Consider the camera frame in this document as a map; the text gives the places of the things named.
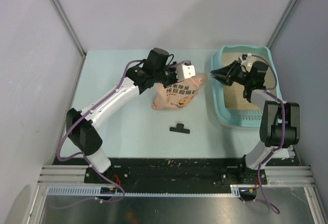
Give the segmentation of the orange cat litter bag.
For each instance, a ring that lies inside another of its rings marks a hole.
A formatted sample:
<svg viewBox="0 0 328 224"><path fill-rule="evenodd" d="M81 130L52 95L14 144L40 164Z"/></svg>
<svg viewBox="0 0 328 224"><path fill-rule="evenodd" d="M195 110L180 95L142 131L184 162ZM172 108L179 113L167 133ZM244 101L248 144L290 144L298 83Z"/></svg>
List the orange cat litter bag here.
<svg viewBox="0 0 328 224"><path fill-rule="evenodd" d="M153 99L153 110L175 110L186 107L207 83L205 73L196 73L195 76L179 83L164 87L156 85L156 96Z"/></svg>

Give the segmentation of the black bag clip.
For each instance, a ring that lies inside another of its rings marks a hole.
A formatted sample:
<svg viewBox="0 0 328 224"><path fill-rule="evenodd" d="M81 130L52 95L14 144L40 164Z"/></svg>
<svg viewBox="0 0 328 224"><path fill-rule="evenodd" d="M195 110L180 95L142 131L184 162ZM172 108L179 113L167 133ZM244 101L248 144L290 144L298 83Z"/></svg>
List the black bag clip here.
<svg viewBox="0 0 328 224"><path fill-rule="evenodd" d="M185 128L185 125L182 123L177 123L175 127L170 127L169 131L183 134L190 134L191 132L190 129Z"/></svg>

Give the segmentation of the clear plastic scoop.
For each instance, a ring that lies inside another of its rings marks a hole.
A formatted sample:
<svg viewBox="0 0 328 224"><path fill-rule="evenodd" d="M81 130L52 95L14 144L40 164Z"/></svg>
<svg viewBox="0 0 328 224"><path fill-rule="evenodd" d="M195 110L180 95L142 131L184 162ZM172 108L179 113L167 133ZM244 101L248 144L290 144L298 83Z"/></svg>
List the clear plastic scoop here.
<svg viewBox="0 0 328 224"><path fill-rule="evenodd" d="M208 78L215 79L216 75L211 72L211 73L208 74Z"/></svg>

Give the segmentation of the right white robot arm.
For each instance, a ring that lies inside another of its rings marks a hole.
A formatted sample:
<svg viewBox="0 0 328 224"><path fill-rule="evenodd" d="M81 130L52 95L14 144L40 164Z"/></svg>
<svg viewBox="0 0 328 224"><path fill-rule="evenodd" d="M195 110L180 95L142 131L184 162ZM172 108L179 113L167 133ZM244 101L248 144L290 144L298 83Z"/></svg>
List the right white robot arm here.
<svg viewBox="0 0 328 224"><path fill-rule="evenodd" d="M265 86L264 79L269 68L267 63L255 61L247 71L240 60L235 60L211 71L211 75L225 86L233 83L242 85L243 98L262 110L260 140L251 152L239 160L235 172L243 184L248 184L254 177L260 179L260 171L273 155L297 144L300 139L300 106L281 100Z"/></svg>

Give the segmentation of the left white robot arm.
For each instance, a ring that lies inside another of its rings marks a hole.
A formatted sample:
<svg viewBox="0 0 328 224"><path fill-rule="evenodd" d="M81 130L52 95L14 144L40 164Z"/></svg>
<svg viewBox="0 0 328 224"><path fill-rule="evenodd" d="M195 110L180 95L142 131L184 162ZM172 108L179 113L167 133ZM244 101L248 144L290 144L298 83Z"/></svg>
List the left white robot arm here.
<svg viewBox="0 0 328 224"><path fill-rule="evenodd" d="M66 134L96 171L103 183L113 178L111 161L102 149L103 140L98 133L102 124L120 107L145 90L160 83L165 86L177 82L174 55L160 48L153 48L143 60L129 62L119 83L89 106L67 112Z"/></svg>

